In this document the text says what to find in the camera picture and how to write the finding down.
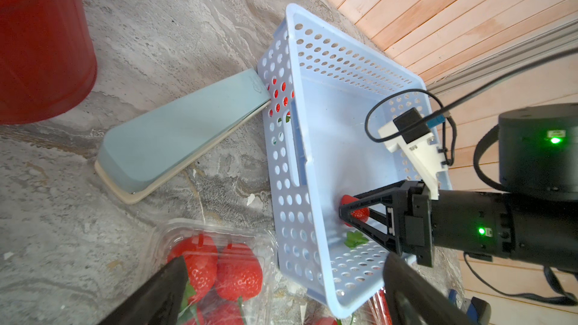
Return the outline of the light blue perforated plastic basket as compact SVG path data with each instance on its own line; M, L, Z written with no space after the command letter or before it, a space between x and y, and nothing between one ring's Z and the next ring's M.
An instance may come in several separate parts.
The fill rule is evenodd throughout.
M424 81L295 4L257 71L271 96L263 123L281 273L347 318L383 287L388 254L346 245L340 200L418 179L366 130L409 108L430 114Z

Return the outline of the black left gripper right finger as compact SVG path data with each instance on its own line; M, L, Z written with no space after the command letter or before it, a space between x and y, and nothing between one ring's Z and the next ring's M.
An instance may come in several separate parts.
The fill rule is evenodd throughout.
M397 254L386 257L382 276L393 324L472 323Z

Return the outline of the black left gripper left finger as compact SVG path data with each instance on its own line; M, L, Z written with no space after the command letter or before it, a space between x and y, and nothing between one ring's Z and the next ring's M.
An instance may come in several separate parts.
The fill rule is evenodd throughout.
M99 322L107 324L175 324L189 283L183 257L176 257Z

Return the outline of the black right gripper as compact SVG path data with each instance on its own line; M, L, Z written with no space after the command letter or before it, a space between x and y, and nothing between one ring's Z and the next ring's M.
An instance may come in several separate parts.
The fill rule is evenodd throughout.
M433 248L440 247L577 271L575 202L460 190L432 200L423 181L399 181L357 198L340 206L340 219L391 253L414 254L421 265L432 266ZM378 204L392 213L370 212L366 223L351 215Z

